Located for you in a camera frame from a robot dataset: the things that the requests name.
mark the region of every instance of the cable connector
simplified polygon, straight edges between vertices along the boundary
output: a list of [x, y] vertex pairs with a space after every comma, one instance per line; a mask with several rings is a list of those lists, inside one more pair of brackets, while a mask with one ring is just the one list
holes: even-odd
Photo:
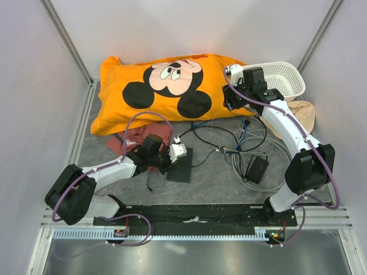
[[179, 137], [174, 137], [173, 139], [174, 139], [174, 142], [176, 144], [180, 144], [181, 143], [181, 140], [179, 139]]

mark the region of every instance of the red cloth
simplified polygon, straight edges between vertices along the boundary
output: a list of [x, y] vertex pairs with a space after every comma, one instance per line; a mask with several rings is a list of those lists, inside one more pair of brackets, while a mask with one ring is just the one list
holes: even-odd
[[[142, 144], [144, 139], [150, 133], [160, 136], [163, 139], [163, 142], [166, 145], [169, 145], [172, 137], [171, 127], [169, 127], [167, 124], [159, 124], [157, 122], [153, 122], [140, 128], [127, 130], [127, 152], [129, 152], [134, 146]], [[124, 139], [124, 134], [125, 132], [118, 133], [118, 135], [122, 139]], [[115, 136], [112, 137], [108, 142], [106, 142], [106, 146], [119, 156], [124, 154], [123, 144]]]

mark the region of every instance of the cartoon eye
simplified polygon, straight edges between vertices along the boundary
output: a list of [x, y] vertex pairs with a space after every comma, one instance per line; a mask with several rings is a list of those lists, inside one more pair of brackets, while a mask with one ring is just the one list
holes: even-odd
[[170, 75], [171, 71], [172, 71], [172, 69], [169, 68], [169, 67], [163, 69], [163, 71], [161, 72], [161, 79], [166, 79], [167, 76]]
[[181, 76], [181, 71], [180, 70], [174, 70], [172, 75], [171, 75], [171, 79], [172, 80], [178, 80], [180, 76]]

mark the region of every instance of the mickey mouse towel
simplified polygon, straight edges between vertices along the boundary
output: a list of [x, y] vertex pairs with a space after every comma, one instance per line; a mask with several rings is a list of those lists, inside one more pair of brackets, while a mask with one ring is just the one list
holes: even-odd
[[[246, 109], [228, 111], [223, 106], [224, 66], [243, 62], [216, 54], [179, 56], [123, 65], [109, 57], [101, 66], [102, 107], [91, 132], [109, 135], [125, 131], [128, 121], [142, 111], [153, 111], [171, 121], [210, 120], [252, 115]], [[141, 127], [160, 117], [138, 116], [130, 128]]]

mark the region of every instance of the gray floor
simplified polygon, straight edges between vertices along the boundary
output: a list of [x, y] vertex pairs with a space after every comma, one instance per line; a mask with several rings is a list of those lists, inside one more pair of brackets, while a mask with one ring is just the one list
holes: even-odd
[[[53, 240], [58, 256], [68, 258], [101, 241]], [[302, 231], [284, 247], [253, 242], [151, 241], [138, 247], [102, 245], [71, 261], [52, 253], [44, 275], [348, 275], [337, 231]]]
[[[97, 96], [99, 85], [93, 100], [91, 113], [88, 119], [88, 126], [85, 132], [83, 146], [80, 153], [78, 165], [93, 166], [115, 159], [117, 156], [110, 151], [105, 143], [110, 136], [93, 136], [90, 133], [90, 126], [96, 118], [101, 102]], [[241, 134], [242, 124], [237, 119], [218, 119], [211, 125], [224, 127], [232, 131], [238, 138]], [[177, 133], [183, 133], [189, 129], [189, 122], [174, 122]], [[254, 124], [249, 126], [249, 131], [257, 127]], [[228, 133], [217, 129], [198, 129], [198, 134], [208, 141], [221, 146], [233, 148], [236, 143]], [[199, 164], [213, 149], [199, 141], [192, 132], [182, 137], [181, 141], [187, 147], [194, 148], [193, 165]], [[243, 149], [255, 145], [249, 142]], [[244, 156], [243, 161], [246, 166], [249, 156]], [[264, 175], [263, 186], [274, 187], [284, 179], [284, 172], [288, 165], [282, 153], [277, 152], [269, 158], [270, 165]], [[272, 193], [259, 193], [249, 190], [235, 177], [233, 168], [224, 160], [224, 156], [219, 153], [212, 153], [209, 159], [201, 166], [193, 168], [191, 183], [168, 182], [165, 176], [158, 171], [150, 175], [150, 186], [154, 190], [151, 193], [147, 187], [148, 173], [140, 174], [131, 179], [120, 180], [101, 189], [98, 195], [114, 194], [121, 201], [128, 205], [139, 204], [196, 204], [196, 203], [263, 203]], [[323, 201], [330, 201], [327, 187], [320, 188], [314, 192]]]

